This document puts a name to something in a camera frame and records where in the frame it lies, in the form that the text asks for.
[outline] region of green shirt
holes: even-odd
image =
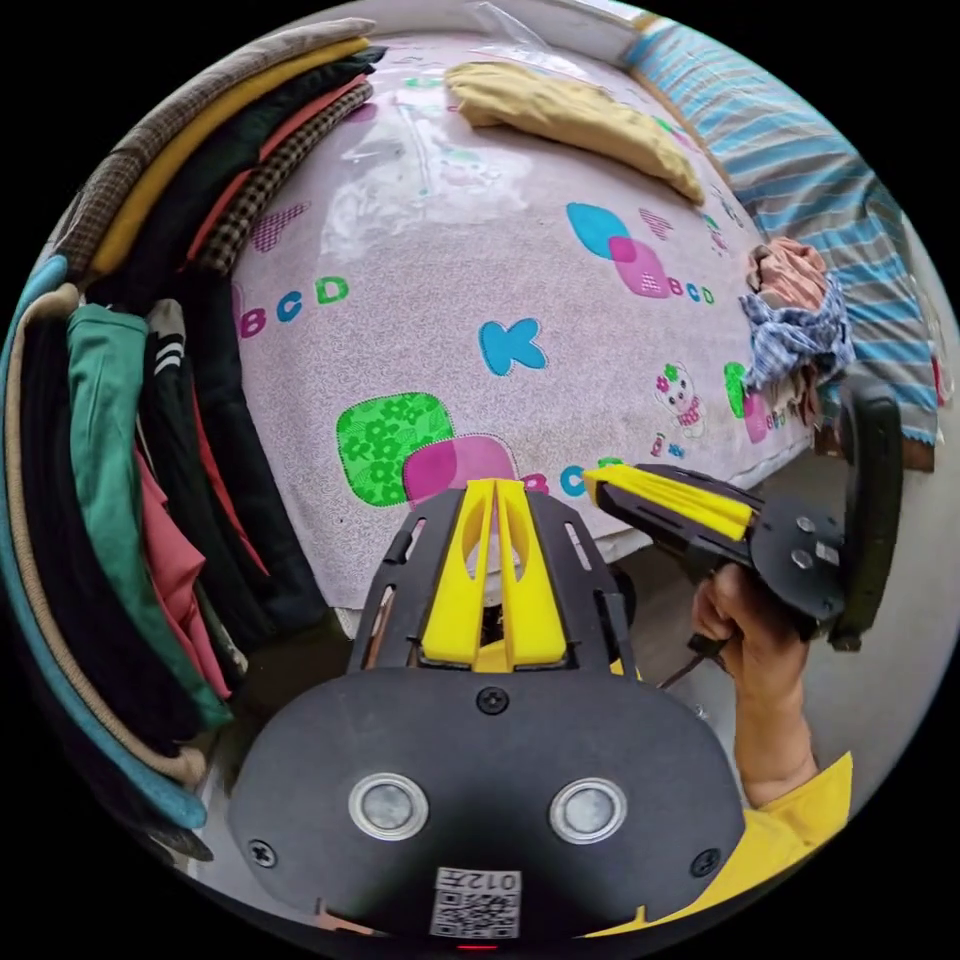
[[[134,437],[147,333],[140,317],[93,304],[70,318],[70,456],[84,525],[103,572],[140,635],[210,728],[231,720],[230,711],[173,635],[142,549]]]

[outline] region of cartoon bear print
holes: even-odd
[[[658,374],[657,399],[676,418],[677,426],[688,440],[703,436],[706,409],[683,364],[668,363]]]

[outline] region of human hand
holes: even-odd
[[[777,601],[743,567],[728,564],[693,599],[693,628],[727,640],[721,659],[738,700],[774,707],[803,698],[803,643]]]
[[[750,803],[762,807],[815,777],[803,713],[809,648],[776,600],[730,564],[697,590],[693,627],[730,638],[721,659],[736,687],[734,759]]]

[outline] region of pillow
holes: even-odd
[[[896,201],[853,145],[762,67],[682,24],[634,21],[631,74],[682,119],[767,239],[809,243],[843,284],[856,360],[893,388],[904,434],[936,442],[929,333]],[[838,382],[822,388],[828,420]]]

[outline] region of clear plastic sheet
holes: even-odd
[[[526,24],[495,4],[481,0],[479,3],[466,4],[466,8],[481,30],[490,37],[489,43],[477,48],[478,53],[504,57],[524,63],[532,69],[549,70],[585,83],[593,82],[582,67],[561,57]]]

